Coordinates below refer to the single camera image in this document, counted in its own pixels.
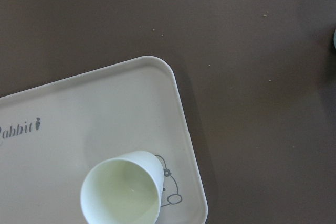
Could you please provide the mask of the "cream yellow cup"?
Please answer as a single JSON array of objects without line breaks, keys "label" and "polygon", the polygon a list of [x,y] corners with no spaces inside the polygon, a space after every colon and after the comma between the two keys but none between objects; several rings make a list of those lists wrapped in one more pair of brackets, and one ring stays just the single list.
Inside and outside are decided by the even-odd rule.
[{"label": "cream yellow cup", "polygon": [[82,213],[87,223],[156,223],[163,184],[163,166],[147,151],[105,160],[82,183]]}]

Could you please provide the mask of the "blue cup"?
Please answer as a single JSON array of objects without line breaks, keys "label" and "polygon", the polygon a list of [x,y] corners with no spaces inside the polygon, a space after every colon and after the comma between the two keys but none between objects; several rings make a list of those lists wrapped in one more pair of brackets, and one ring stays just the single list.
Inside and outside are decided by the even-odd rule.
[{"label": "blue cup", "polygon": [[333,34],[333,44],[334,44],[334,47],[336,48],[336,30],[334,31],[334,34]]}]

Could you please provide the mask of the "cream rabbit tray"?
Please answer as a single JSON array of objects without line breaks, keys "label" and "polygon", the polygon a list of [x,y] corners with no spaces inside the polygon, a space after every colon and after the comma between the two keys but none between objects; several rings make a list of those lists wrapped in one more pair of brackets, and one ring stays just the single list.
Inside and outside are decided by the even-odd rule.
[{"label": "cream rabbit tray", "polygon": [[158,223],[205,223],[179,91],[162,59],[142,56],[1,97],[1,223],[85,223],[85,176],[138,150],[164,168]]}]

